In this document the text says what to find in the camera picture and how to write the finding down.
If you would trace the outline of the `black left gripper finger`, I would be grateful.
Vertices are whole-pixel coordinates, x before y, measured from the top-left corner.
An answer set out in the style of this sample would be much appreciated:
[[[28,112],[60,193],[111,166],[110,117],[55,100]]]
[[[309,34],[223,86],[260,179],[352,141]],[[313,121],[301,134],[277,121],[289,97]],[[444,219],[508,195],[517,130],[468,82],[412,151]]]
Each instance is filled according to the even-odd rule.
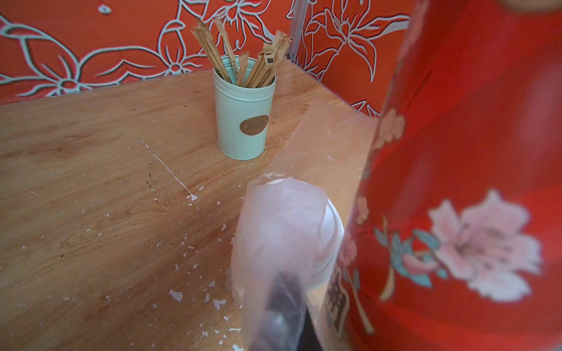
[[[279,272],[273,279],[250,349],[322,351],[305,297],[299,276]]]

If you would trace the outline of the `clear plastic carrier bag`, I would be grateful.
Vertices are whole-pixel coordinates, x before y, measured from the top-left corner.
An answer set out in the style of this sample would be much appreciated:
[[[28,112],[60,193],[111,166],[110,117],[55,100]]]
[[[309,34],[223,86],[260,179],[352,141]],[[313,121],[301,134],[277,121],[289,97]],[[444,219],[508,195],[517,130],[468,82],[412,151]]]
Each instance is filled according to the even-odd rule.
[[[228,284],[246,350],[316,350],[376,118],[315,101],[245,194]]]

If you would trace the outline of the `red milk tea cup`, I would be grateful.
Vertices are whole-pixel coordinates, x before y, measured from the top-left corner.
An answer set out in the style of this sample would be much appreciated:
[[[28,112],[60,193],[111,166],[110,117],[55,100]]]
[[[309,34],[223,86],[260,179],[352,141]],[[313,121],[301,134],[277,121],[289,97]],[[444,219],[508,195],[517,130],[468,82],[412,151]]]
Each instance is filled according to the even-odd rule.
[[[271,283],[279,272],[292,272],[303,290],[325,282],[343,234],[326,192],[290,177],[256,188],[256,198],[260,238],[254,253],[260,278]]]
[[[418,1],[325,350],[561,349],[561,3]]]

